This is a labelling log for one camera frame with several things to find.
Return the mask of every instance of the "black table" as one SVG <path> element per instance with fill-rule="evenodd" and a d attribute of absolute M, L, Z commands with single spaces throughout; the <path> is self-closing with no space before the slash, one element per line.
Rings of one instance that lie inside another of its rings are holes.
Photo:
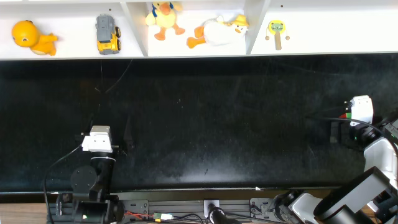
<path fill-rule="evenodd" d="M 305 115 L 356 95 L 376 114 L 398 102 L 396 54 L 139 59 L 105 94 L 129 62 L 0 63 L 0 192 L 41 191 L 92 117 L 117 137 L 128 116 L 136 148 L 117 159 L 113 192 L 336 186 L 362 173 L 363 155 Z M 89 161 L 70 156 L 49 190 L 70 190 Z"/>

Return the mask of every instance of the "white connector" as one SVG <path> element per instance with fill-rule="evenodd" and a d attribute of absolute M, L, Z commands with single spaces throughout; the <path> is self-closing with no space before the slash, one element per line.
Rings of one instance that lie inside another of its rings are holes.
<path fill-rule="evenodd" d="M 81 146 L 83 151 L 112 153 L 111 141 L 109 126 L 93 126 L 90 135 L 85 136 Z"/>
<path fill-rule="evenodd" d="M 373 120 L 373 104 L 369 96 L 355 96 L 351 101 L 351 119 L 357 119 L 368 124 Z M 351 126 L 356 126 L 357 122 L 351 122 Z"/>

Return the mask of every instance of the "wooden floor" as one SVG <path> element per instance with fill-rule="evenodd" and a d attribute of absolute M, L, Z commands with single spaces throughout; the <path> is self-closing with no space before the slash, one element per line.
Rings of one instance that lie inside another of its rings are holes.
<path fill-rule="evenodd" d="M 363 211 L 374 220 L 374 213 L 365 206 Z M 0 204 L 0 224 L 44 224 L 46 222 L 44 203 Z"/>

